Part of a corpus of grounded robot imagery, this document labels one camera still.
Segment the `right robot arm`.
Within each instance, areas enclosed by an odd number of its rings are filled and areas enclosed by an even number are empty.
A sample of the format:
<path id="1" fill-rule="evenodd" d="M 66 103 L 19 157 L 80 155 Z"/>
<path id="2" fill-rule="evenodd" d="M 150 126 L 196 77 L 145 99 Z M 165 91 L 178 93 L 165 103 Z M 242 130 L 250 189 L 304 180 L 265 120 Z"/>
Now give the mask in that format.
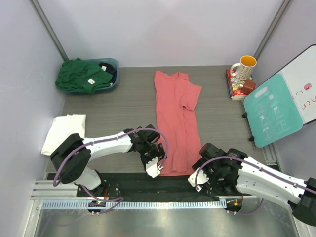
<path id="1" fill-rule="evenodd" d="M 295 178 L 270 168 L 246 153 L 206 143 L 192 166 L 188 182 L 198 192 L 211 190 L 226 196 L 253 195 L 290 208 L 299 221 L 316 225 L 316 180 Z"/>

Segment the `pink t-shirt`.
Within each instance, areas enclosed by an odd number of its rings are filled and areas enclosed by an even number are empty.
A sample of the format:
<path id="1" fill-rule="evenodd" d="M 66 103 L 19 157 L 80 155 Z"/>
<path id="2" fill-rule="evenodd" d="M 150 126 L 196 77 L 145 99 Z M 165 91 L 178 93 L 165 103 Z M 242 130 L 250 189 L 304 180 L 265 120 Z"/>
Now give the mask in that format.
<path id="1" fill-rule="evenodd" d="M 157 127 L 166 136 L 161 139 L 167 151 L 161 175 L 191 175 L 192 166 L 200 159 L 201 139 L 195 108 L 202 87 L 180 72 L 168 75 L 157 71 L 154 83 Z"/>

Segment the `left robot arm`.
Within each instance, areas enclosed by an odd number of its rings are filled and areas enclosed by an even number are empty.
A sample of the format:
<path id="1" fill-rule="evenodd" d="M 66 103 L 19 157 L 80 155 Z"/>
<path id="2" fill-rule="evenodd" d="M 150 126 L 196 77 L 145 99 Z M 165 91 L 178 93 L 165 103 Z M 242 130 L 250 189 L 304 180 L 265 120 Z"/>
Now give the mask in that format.
<path id="1" fill-rule="evenodd" d="M 88 163 L 107 155 L 129 152 L 137 152 L 145 172 L 156 178 L 167 159 L 168 144 L 158 142 L 164 137 L 151 124 L 99 138 L 81 138 L 77 133 L 71 134 L 50 155 L 56 169 L 53 186 L 74 183 L 87 195 L 100 197 L 108 184 L 97 170 L 88 168 Z"/>

